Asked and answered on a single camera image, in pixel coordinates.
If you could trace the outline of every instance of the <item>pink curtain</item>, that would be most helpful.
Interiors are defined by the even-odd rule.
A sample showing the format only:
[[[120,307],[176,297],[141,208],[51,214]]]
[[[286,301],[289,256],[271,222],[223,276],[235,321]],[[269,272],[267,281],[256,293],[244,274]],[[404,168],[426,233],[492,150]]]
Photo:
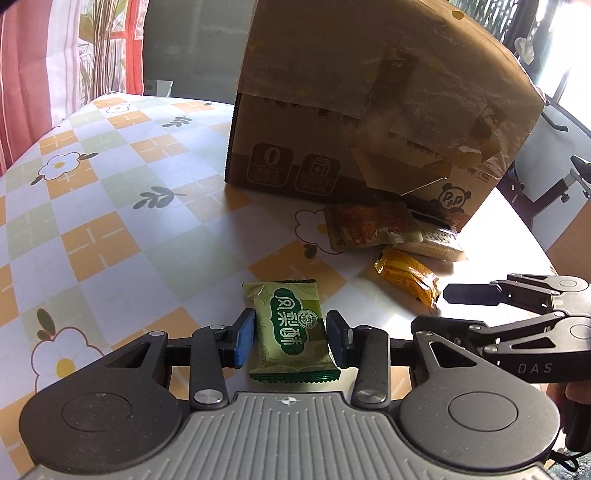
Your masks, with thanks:
[[[143,93],[148,0],[18,0],[0,16],[0,175],[110,91]]]

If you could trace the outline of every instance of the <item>snack packet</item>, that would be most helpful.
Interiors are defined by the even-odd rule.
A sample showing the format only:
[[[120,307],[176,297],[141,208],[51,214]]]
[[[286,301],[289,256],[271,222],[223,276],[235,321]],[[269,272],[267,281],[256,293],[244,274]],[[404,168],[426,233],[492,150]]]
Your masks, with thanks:
[[[388,246],[374,265],[386,280],[410,293],[427,307],[435,308],[441,295],[437,287],[439,277],[421,262],[393,246]]]
[[[259,342],[258,367],[251,378],[261,382],[338,380],[324,330],[316,280],[258,282],[243,285],[253,299]]]
[[[324,217],[330,246],[337,252],[423,239],[404,202],[382,202],[371,207],[329,205]]]
[[[426,257],[458,262],[466,260],[466,254],[456,238],[456,231],[440,219],[411,210],[421,229],[422,242],[404,242],[396,248]]]

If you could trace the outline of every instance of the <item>cardboard box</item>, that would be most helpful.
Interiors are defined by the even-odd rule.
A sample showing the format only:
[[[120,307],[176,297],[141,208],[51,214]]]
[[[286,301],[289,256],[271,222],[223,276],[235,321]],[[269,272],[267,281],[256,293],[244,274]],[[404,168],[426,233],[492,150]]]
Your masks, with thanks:
[[[459,229],[544,102],[444,0],[258,0],[226,181],[323,203],[392,198]]]

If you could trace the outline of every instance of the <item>gray wall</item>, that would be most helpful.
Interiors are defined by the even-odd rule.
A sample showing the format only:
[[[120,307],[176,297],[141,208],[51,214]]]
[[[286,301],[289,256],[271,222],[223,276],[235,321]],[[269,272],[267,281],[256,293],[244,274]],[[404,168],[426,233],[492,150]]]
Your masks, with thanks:
[[[548,106],[544,111],[555,124],[567,125],[569,131],[554,130],[540,117],[517,155],[517,175],[525,184],[525,193],[532,200],[537,200],[557,180],[569,173],[573,167],[571,155],[591,160],[591,138],[553,107]],[[569,188],[568,194],[568,202],[556,200],[534,218],[532,232],[544,250],[548,250],[564,232],[587,201],[578,183]]]
[[[254,0],[150,0],[144,78],[171,96],[234,103]]]

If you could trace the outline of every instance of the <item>floral tablecloth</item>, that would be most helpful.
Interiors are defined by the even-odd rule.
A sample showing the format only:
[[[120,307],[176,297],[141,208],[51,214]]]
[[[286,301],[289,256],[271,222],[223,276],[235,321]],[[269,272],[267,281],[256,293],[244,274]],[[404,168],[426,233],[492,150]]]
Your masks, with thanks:
[[[410,338],[422,304],[377,275],[379,248],[330,249],[323,205],[226,185],[233,106],[120,93],[100,97],[33,145],[0,178],[0,478],[32,467],[18,415],[40,389],[150,330],[190,336],[246,305],[242,283],[315,278],[323,311]],[[551,265],[495,190],[460,236],[469,262],[430,266],[443,282],[488,282]],[[446,316],[505,323],[510,307]],[[230,395],[261,390],[228,370]],[[339,382],[284,391],[350,391]],[[187,394],[175,369],[171,391]],[[394,371],[392,395],[409,388]]]

